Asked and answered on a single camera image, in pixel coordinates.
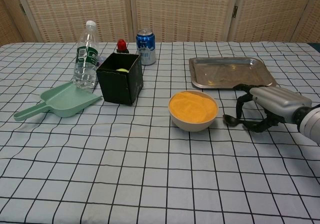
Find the robotic arm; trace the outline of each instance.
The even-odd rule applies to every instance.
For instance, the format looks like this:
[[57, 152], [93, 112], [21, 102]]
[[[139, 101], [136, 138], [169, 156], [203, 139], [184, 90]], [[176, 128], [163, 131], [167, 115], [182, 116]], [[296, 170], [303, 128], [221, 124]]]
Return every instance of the robotic arm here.
[[[239, 84], [235, 90], [245, 91], [236, 102], [236, 117], [225, 114], [224, 121], [230, 126], [242, 123], [253, 132], [263, 132], [278, 123], [297, 124], [304, 136], [320, 143], [320, 105], [311, 107], [312, 101], [285, 88]], [[260, 122], [241, 120], [245, 102], [254, 101], [264, 108], [266, 118]]]

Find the silver tray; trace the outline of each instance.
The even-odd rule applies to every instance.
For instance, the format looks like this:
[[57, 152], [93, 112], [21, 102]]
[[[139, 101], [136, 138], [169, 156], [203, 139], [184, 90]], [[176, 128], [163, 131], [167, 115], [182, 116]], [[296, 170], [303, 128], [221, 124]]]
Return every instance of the silver tray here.
[[276, 86], [265, 64], [255, 58], [191, 58], [191, 81], [203, 89], [232, 89], [240, 83]]

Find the can label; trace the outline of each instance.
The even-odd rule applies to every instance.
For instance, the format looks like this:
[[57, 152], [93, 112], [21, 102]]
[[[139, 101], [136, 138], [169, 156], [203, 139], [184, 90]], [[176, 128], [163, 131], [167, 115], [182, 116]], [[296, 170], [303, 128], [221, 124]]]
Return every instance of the can label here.
[[150, 65], [156, 61], [156, 41], [155, 36], [151, 37], [141, 37], [136, 36], [136, 47], [141, 56], [142, 65]]
[[86, 62], [91, 63], [93, 65], [96, 65], [97, 63], [98, 51], [95, 48], [86, 46], [79, 47], [76, 50], [76, 55], [76, 63]]

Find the red bottle cap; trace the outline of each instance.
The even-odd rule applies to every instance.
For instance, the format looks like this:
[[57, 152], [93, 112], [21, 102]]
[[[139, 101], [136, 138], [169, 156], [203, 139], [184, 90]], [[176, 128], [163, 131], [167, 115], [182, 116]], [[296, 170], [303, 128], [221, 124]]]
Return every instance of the red bottle cap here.
[[126, 50], [127, 44], [123, 39], [119, 39], [118, 43], [116, 45], [117, 45], [119, 51], [125, 51]]

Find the yellow sand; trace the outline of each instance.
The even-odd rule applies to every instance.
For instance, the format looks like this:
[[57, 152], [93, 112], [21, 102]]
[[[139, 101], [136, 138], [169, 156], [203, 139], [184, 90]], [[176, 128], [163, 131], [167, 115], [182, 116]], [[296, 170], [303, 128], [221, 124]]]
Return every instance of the yellow sand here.
[[211, 99], [190, 92], [177, 93], [172, 98], [169, 109], [177, 118], [190, 123], [207, 122], [218, 110]]

